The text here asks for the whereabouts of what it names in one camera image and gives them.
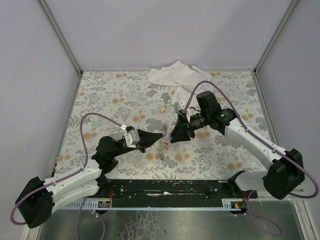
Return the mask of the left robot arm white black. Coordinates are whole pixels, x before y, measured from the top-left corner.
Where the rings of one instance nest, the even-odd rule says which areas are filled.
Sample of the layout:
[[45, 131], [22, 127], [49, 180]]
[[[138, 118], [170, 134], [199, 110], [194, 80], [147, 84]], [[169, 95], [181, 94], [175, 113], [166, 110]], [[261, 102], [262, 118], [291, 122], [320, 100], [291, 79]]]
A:
[[116, 157], [134, 150], [145, 153], [163, 137], [163, 133], [134, 128], [118, 140], [103, 136], [95, 154], [85, 161], [84, 166], [44, 180], [37, 176], [30, 179], [15, 201], [15, 207], [24, 219], [23, 224], [30, 229], [36, 228], [65, 205], [103, 192], [108, 183], [105, 175], [119, 163]]

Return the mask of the white disc with keyrings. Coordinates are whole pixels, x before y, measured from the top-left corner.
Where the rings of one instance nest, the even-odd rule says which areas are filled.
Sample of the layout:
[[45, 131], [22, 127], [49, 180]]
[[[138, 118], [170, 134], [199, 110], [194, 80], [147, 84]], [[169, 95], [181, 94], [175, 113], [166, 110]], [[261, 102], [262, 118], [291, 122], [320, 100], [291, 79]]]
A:
[[164, 160], [165, 150], [167, 149], [167, 147], [165, 147], [165, 144], [170, 141], [170, 135], [168, 133], [167, 126], [163, 126], [162, 133], [163, 133], [163, 137], [159, 140], [159, 147], [158, 147], [158, 155], [161, 161]]

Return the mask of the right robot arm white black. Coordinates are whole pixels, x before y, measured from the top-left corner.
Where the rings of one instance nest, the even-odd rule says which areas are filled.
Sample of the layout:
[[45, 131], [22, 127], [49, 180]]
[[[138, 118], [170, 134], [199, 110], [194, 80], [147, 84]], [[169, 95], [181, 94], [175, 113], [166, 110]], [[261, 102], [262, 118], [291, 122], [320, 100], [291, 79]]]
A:
[[215, 95], [204, 91], [196, 96], [200, 111], [194, 115], [186, 109], [186, 103], [173, 105], [177, 122], [170, 133], [171, 143], [186, 142], [195, 138], [196, 130], [210, 127], [236, 141], [248, 150], [264, 166], [263, 171], [243, 171], [234, 177], [242, 191], [267, 191], [272, 197], [282, 200], [305, 180], [300, 170], [302, 155], [296, 149], [290, 151], [272, 143], [238, 119], [234, 110], [222, 109]]

